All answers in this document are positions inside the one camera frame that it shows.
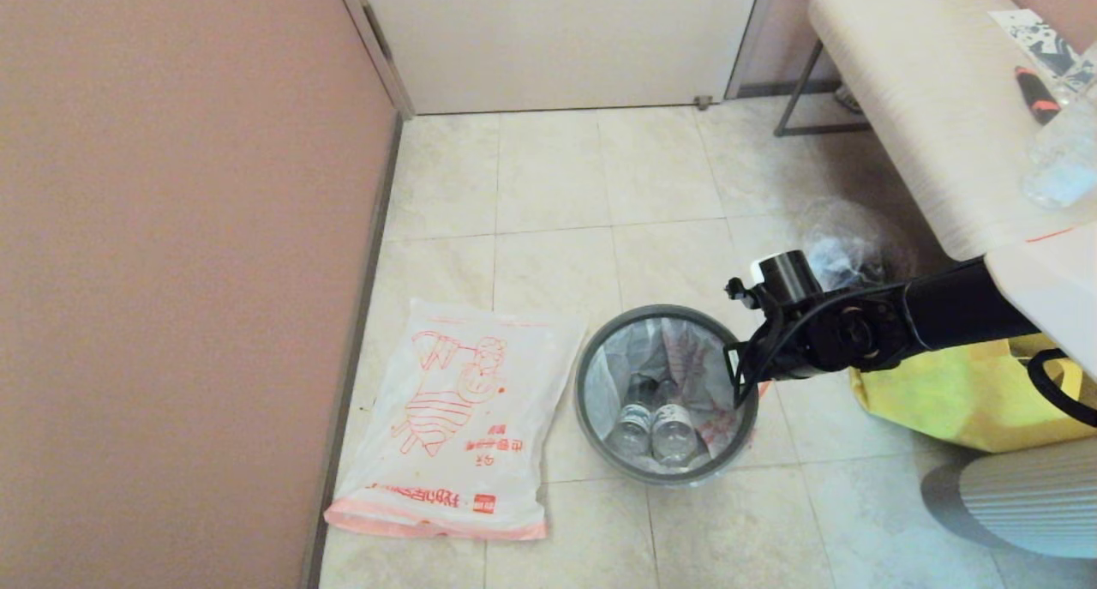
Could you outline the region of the white plastic bag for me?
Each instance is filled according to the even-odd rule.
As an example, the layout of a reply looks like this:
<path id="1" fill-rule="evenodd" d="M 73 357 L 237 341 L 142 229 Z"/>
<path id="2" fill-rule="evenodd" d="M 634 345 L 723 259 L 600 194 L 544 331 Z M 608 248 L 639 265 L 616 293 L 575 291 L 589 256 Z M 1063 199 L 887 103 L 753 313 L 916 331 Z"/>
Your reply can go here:
<path id="1" fill-rule="evenodd" d="M 734 406 L 725 347 L 737 342 L 716 319 L 681 305 L 648 305 L 603 324 L 580 353 L 575 375 L 578 423 L 591 448 L 612 467 L 651 486 L 697 486 L 730 467 L 751 441 L 758 420 L 756 390 Z M 653 456 L 626 458 L 608 445 L 633 374 L 672 378 L 677 401 L 691 414 L 698 448 L 685 466 Z"/>

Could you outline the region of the white trash bag red cartoon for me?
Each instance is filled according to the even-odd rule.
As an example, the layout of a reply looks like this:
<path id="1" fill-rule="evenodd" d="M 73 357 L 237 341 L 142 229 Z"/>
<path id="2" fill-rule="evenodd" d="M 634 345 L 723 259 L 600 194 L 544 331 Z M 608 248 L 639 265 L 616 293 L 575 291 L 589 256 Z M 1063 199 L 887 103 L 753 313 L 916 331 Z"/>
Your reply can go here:
<path id="1" fill-rule="evenodd" d="M 543 446 L 586 328 L 572 313 L 411 301 L 325 522 L 377 537 L 545 539 Z"/>

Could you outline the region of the clear plastic bag dark contents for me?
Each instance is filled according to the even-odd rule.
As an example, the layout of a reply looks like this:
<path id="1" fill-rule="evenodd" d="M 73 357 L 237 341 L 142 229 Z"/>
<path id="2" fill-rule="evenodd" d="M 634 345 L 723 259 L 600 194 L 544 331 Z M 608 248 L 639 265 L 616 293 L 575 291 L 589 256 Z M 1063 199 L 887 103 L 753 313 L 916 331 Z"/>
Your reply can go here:
<path id="1" fill-rule="evenodd" d="M 886 285 L 917 274 L 908 235 L 877 209 L 848 200 L 817 199 L 800 214 L 802 250 L 826 291 Z"/>

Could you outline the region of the yellow fabric tote bag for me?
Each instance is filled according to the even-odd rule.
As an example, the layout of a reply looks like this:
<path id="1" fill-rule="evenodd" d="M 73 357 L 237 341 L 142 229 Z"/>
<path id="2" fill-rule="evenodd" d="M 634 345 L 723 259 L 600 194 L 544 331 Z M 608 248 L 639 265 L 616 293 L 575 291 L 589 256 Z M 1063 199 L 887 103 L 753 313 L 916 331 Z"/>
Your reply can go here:
<path id="1" fill-rule="evenodd" d="M 892 370 L 850 371 L 853 397 L 878 418 L 991 454 L 1097 437 L 1047 401 L 1027 365 L 1054 348 L 1045 335 L 924 353 Z"/>

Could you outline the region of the clear plastic bottle white label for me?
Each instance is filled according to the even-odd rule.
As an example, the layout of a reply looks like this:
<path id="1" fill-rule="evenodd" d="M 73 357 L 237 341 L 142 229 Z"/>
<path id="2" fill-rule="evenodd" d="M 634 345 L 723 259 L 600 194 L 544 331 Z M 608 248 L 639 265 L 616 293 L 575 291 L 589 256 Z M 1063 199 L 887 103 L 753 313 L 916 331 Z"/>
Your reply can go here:
<path id="1" fill-rule="evenodd" d="M 665 403 L 656 410 L 651 430 L 653 456 L 663 466 L 685 466 L 697 452 L 691 414 L 679 403 Z"/>
<path id="2" fill-rule="evenodd" d="M 651 453 L 653 412 L 643 403 L 626 403 L 618 414 L 614 428 L 608 434 L 608 445 L 619 456 L 638 458 Z"/>

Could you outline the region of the dark crumpled plastic bottle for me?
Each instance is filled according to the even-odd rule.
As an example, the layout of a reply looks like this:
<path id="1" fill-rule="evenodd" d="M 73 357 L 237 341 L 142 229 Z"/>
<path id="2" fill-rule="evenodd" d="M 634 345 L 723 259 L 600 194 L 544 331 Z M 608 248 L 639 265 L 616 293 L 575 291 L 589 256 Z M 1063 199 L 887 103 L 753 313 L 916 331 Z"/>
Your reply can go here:
<path id="1" fill-rule="evenodd" d="M 657 380 L 636 373 L 627 380 L 626 398 L 623 405 L 642 406 L 654 412 L 667 403 L 677 401 L 679 397 L 680 386 L 672 378 Z"/>

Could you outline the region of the beige bench metal legs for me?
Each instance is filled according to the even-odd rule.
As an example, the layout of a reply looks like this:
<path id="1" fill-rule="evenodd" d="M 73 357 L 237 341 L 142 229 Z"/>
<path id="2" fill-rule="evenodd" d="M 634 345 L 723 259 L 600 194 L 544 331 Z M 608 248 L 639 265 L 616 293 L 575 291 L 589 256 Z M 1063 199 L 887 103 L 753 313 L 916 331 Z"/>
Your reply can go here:
<path id="1" fill-rule="evenodd" d="M 812 30 L 853 90 L 945 253 L 963 261 L 1097 220 L 1027 199 L 1038 124 L 1014 70 L 1027 55 L 991 14 L 1011 0 L 808 0 Z"/>

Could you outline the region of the grey ribbed round object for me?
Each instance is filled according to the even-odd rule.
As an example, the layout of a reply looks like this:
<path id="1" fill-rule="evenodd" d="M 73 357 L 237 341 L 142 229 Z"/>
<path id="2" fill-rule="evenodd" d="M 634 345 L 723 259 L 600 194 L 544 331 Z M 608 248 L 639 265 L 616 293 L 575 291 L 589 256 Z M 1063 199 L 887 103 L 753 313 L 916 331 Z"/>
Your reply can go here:
<path id="1" fill-rule="evenodd" d="M 920 492 L 955 537 L 1097 560 L 1097 437 L 955 461 L 925 475 Z"/>

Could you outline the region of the large clear plastic bottle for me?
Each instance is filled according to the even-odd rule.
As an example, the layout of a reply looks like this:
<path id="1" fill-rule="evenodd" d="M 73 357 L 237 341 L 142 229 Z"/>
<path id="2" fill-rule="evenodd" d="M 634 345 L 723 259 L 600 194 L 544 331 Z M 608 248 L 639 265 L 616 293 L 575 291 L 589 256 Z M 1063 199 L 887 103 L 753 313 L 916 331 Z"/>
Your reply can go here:
<path id="1" fill-rule="evenodd" d="M 1054 82 L 1029 148 L 1022 193 L 1042 207 L 1070 207 L 1097 188 L 1097 39 Z"/>

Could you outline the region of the black orange utility knife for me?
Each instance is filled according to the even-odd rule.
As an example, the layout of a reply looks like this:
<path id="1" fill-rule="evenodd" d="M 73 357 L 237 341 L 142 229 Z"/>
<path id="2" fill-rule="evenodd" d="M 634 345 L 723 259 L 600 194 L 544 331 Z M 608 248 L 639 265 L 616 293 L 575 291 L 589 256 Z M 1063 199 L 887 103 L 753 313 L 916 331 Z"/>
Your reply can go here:
<path id="1" fill-rule="evenodd" d="M 1022 93 L 1025 105 L 1030 111 L 1037 123 L 1043 125 L 1050 123 L 1061 111 L 1058 100 L 1047 88 L 1038 73 L 1030 67 L 1016 66 L 1014 69 L 1017 84 Z"/>

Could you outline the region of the black white printed leaflet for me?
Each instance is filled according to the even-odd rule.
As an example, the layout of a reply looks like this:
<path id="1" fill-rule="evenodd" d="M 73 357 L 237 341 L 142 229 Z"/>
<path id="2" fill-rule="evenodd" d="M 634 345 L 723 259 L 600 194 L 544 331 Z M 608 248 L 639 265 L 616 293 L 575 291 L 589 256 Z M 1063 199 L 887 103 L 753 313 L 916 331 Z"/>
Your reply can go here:
<path id="1" fill-rule="evenodd" d="M 1031 9 L 989 11 L 988 15 L 1028 55 L 1049 84 L 1081 90 L 1097 77 L 1097 50 L 1075 50 L 1063 34 Z"/>

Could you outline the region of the grey wall baseboard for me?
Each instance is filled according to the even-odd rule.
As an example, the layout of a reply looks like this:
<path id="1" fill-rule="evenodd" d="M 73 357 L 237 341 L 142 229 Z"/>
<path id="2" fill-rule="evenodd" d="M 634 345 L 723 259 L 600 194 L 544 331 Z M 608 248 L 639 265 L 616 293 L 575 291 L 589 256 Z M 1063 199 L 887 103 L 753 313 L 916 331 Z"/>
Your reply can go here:
<path id="1" fill-rule="evenodd" d="M 361 351 L 365 328 L 367 327 L 369 304 L 377 274 L 381 241 L 384 237 L 384 226 L 387 224 L 387 209 L 393 190 L 397 165 L 399 163 L 399 147 L 406 118 L 397 115 L 387 152 L 387 167 L 381 175 L 374 197 L 374 205 L 369 217 L 367 250 L 365 250 L 362 268 L 362 281 L 357 301 L 357 312 L 352 319 L 351 331 L 346 338 L 344 370 L 336 399 L 333 399 L 332 421 L 327 433 L 327 456 L 324 458 L 321 483 L 314 505 L 312 541 L 304 551 L 302 576 L 297 589 L 319 589 L 324 550 L 327 541 L 327 524 L 324 511 L 333 502 L 333 488 L 339 473 L 339 463 L 344 449 L 346 424 L 351 414 L 357 367 L 361 361 Z"/>

